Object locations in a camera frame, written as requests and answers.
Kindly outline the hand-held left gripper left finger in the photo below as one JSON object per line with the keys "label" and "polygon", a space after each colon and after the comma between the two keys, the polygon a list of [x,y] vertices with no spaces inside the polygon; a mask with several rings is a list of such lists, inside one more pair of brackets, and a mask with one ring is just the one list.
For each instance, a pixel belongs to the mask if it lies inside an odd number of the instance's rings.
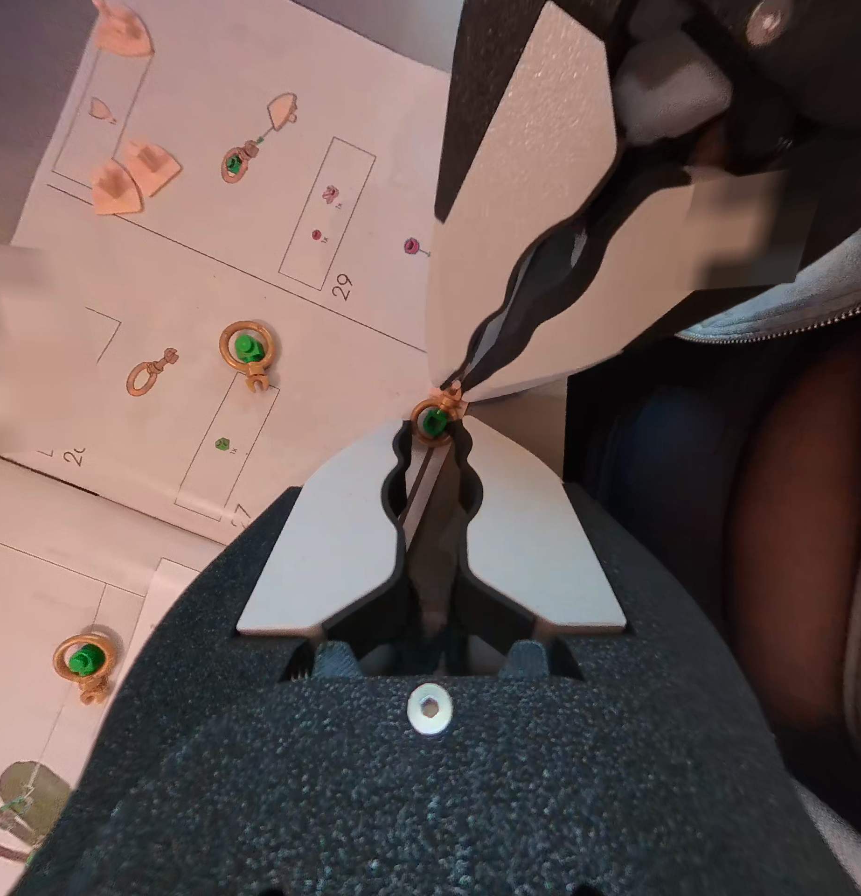
{"label": "hand-held left gripper left finger", "polygon": [[242,635],[317,635],[393,576],[396,517],[382,487],[406,422],[387,422],[335,454],[303,485],[236,624]]}

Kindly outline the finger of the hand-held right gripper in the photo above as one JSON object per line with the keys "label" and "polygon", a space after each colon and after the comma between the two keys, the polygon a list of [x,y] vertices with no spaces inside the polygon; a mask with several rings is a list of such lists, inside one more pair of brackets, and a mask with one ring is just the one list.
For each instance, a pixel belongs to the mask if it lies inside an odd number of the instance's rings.
{"label": "finger of the hand-held right gripper", "polygon": [[626,2],[465,2],[451,66],[426,300],[431,383],[456,378],[531,249],[617,156],[608,40]]}
{"label": "finger of the hand-held right gripper", "polygon": [[709,277],[706,176],[655,168],[634,178],[601,216],[569,275],[548,287],[463,380],[466,400],[510,395],[572,375],[624,350]]}

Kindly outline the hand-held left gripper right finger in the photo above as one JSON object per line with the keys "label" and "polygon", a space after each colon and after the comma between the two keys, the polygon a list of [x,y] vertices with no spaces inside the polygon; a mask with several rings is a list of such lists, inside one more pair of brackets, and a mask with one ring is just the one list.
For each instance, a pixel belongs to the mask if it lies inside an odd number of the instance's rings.
{"label": "hand-held left gripper right finger", "polygon": [[626,616],[560,477],[481,420],[454,429],[459,502],[453,614],[481,639],[620,633]]}

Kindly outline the person's legs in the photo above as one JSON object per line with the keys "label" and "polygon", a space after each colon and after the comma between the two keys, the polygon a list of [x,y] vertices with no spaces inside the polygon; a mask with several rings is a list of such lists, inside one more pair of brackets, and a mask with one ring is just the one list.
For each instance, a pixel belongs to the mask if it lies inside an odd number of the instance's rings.
{"label": "person's legs", "polygon": [[861,833],[861,318],[572,376],[564,476],[729,645],[792,775]]}

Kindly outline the instruction booklet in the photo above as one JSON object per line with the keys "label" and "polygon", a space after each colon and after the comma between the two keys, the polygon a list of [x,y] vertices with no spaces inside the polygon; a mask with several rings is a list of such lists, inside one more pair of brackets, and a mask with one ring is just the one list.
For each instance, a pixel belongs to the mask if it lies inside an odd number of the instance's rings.
{"label": "instruction booklet", "polygon": [[82,442],[0,459],[0,854],[21,892],[320,892],[528,812],[418,678],[403,532],[446,80],[287,2],[108,2],[0,311],[91,375]]}

